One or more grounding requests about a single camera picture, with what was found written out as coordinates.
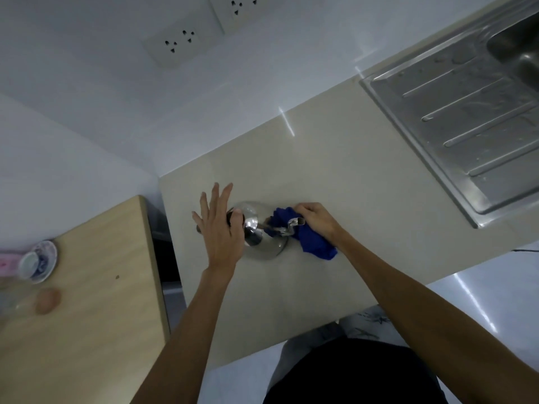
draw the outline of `white wall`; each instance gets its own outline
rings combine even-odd
[[[136,194],[157,176],[0,95],[0,249],[26,249]]]
[[[168,173],[493,0],[286,0],[176,70],[141,40],[205,0],[0,0],[0,91]]]

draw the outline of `sink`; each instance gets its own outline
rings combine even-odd
[[[539,13],[490,38],[487,50],[528,87],[539,91]]]
[[[360,84],[473,227],[539,205],[539,0],[512,0]]]

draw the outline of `stainless steel kettle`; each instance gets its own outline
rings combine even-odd
[[[245,233],[245,254],[250,258],[271,259],[279,255],[294,235],[294,227],[305,224],[302,217],[292,218],[286,227],[273,227],[269,219],[273,209],[255,201],[244,201],[235,204],[226,214],[230,223],[232,211],[239,208],[243,213],[243,230]]]

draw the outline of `person's left arm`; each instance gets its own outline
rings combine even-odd
[[[206,193],[200,197],[202,216],[193,212],[193,219],[204,236],[209,265],[181,322],[131,404],[196,403],[198,400],[219,309],[244,248],[241,211],[233,213],[230,226],[226,222],[231,191],[232,183],[219,196],[219,184],[215,183],[209,205]]]

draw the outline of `forearm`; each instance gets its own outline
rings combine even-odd
[[[174,330],[131,404],[196,403],[228,278],[207,269]]]
[[[334,243],[408,345],[462,401],[537,402],[538,374],[473,319],[341,232]]]

